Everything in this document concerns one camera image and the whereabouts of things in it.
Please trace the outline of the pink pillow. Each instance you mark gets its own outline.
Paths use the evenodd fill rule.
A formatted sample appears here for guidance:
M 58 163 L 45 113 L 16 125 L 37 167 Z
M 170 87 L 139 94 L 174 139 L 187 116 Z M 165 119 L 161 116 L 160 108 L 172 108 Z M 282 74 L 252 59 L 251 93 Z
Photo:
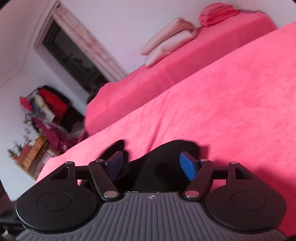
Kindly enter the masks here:
M 180 47 L 184 46 L 188 42 L 194 40 L 197 36 L 198 30 L 193 31 L 183 30 L 167 40 L 163 41 L 161 44 L 156 46 L 145 58 L 144 65 L 146 67 L 154 66 L 160 60 L 170 55 Z
M 186 21 L 183 18 L 174 18 L 145 43 L 145 45 L 141 48 L 139 54 L 144 56 L 148 55 L 155 47 L 157 47 L 163 41 L 184 30 L 193 31 L 195 30 L 195 26 L 193 23 Z

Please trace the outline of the black pants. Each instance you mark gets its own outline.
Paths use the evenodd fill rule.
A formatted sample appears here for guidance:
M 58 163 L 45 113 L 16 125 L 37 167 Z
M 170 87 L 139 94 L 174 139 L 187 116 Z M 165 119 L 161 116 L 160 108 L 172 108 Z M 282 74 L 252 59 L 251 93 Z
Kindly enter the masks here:
M 200 157 L 200 147 L 196 143 L 170 141 L 125 164 L 113 183 L 120 193 L 182 193 L 190 183 L 180 165 L 182 152 L 187 152 L 195 159 Z

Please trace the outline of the pink patterned curtain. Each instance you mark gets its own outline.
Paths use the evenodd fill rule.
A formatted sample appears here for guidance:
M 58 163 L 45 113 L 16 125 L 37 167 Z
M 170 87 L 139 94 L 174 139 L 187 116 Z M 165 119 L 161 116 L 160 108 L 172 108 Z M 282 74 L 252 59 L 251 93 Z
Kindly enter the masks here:
M 127 74 L 111 54 L 60 1 L 53 7 L 51 14 L 59 27 L 110 82 L 118 82 L 126 78 Z

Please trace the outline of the dark window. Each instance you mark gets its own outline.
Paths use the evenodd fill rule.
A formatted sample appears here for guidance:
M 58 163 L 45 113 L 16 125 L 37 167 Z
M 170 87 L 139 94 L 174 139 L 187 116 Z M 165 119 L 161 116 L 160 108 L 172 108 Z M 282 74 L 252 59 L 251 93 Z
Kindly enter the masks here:
M 95 64 L 55 21 L 46 33 L 43 45 L 88 93 L 108 83 Z

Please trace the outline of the upper pink pillow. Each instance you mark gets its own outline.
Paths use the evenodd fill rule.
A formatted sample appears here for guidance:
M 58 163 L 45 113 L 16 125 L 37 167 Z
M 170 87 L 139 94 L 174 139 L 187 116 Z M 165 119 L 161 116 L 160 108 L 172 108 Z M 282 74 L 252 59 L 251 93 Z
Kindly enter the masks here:
M 184 30 L 193 31 L 195 30 L 195 26 L 193 23 L 186 21 L 183 18 L 174 18 L 145 43 L 145 45 L 141 48 L 139 54 L 144 56 L 148 55 L 155 47 L 157 47 L 163 41 Z

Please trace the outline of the folded red blanket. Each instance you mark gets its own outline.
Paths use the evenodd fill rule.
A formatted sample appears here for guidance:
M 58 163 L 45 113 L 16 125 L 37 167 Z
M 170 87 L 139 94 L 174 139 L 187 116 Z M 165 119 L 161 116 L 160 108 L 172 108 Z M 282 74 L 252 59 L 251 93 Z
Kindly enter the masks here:
M 239 10 L 226 3 L 214 3 L 201 10 L 199 22 L 203 27 L 216 25 L 232 16 L 236 16 Z

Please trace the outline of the pink near bed cover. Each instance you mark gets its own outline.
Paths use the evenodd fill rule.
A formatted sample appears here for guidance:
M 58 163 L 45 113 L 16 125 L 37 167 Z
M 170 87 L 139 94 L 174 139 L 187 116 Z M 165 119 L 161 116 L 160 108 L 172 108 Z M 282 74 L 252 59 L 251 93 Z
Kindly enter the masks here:
M 295 233 L 295 23 L 224 56 L 106 129 L 51 158 L 87 165 L 117 140 L 134 161 L 172 140 L 195 142 L 201 157 L 236 161 L 281 193 L 281 230 Z

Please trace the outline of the red far bed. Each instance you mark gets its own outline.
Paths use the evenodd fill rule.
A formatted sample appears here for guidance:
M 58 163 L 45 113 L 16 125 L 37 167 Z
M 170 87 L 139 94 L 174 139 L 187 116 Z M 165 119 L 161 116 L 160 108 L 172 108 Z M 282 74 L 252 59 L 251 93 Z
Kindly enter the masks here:
M 272 19 L 258 11 L 241 12 L 199 28 L 194 40 L 154 66 L 141 66 L 123 80 L 100 88 L 86 108 L 86 132 L 95 135 L 195 72 L 274 30 Z

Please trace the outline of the wooden dresser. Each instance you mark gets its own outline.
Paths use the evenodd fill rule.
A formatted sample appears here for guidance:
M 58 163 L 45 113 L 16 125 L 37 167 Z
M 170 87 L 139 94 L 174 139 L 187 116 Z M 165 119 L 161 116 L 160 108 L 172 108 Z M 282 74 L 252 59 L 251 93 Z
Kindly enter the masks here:
M 25 144 L 20 154 L 13 156 L 13 160 L 18 167 L 29 173 L 36 169 L 48 147 L 47 138 L 44 135 L 39 135 L 32 144 Z

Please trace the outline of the lower pink pillow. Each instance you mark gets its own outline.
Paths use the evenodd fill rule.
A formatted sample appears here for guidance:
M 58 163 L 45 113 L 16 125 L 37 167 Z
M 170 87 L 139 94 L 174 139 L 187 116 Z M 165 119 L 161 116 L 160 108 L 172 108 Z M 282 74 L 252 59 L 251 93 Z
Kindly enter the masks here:
M 154 66 L 160 60 L 170 55 L 180 47 L 184 46 L 188 42 L 194 40 L 197 36 L 198 30 L 193 31 L 183 30 L 167 40 L 163 41 L 161 44 L 156 46 L 145 58 L 144 65 L 146 67 Z

